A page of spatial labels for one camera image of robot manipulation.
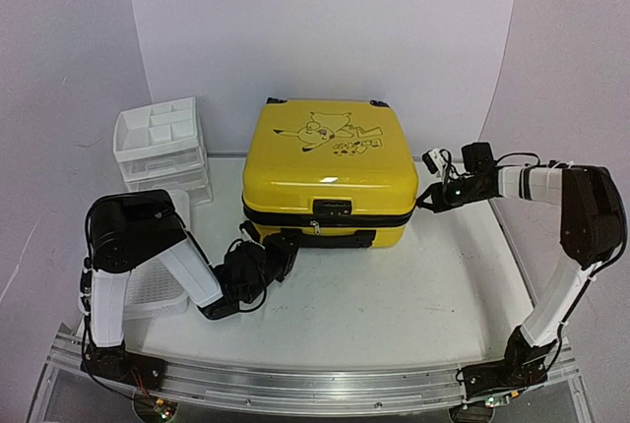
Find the yellow Pikachu hard-shell suitcase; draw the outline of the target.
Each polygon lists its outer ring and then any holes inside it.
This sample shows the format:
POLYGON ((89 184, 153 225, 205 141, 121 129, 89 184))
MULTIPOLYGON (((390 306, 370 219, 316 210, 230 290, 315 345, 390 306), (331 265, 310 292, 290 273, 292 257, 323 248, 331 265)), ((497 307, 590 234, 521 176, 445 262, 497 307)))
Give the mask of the yellow Pikachu hard-shell suitcase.
POLYGON ((245 217, 307 247, 389 248, 419 177, 394 109, 380 100, 268 98, 243 170, 245 217))

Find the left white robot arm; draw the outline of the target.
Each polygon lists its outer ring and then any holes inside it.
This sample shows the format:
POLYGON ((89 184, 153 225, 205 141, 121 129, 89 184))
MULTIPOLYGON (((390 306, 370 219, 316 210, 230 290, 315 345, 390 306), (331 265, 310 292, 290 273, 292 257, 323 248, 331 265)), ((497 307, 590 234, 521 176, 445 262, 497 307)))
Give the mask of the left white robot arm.
POLYGON ((81 368, 99 385, 116 382, 142 393, 160 389, 166 363, 126 348, 123 319, 133 270, 162 264, 201 314, 216 321, 260 309, 270 285, 292 270, 298 251, 290 235, 261 238, 245 221, 241 237, 214 267, 164 190, 101 197, 88 210, 84 229, 81 368))

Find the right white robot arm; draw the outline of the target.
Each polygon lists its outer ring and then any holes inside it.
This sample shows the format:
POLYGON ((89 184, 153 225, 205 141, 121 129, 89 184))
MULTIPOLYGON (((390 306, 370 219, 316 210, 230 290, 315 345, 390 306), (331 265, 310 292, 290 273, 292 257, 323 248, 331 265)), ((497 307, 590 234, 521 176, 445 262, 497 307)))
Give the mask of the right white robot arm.
POLYGON ((560 209, 561 253, 535 307, 511 332, 501 359, 458 371, 467 402, 492 404, 546 382, 577 305, 597 275, 624 255, 628 223, 621 195, 605 167, 544 163, 534 152, 521 154, 524 164, 509 164, 505 157, 495 157, 487 142, 468 144, 461 153, 462 171, 445 149, 423 155, 435 180, 416 199, 418 208, 441 213, 477 202, 511 199, 560 209))

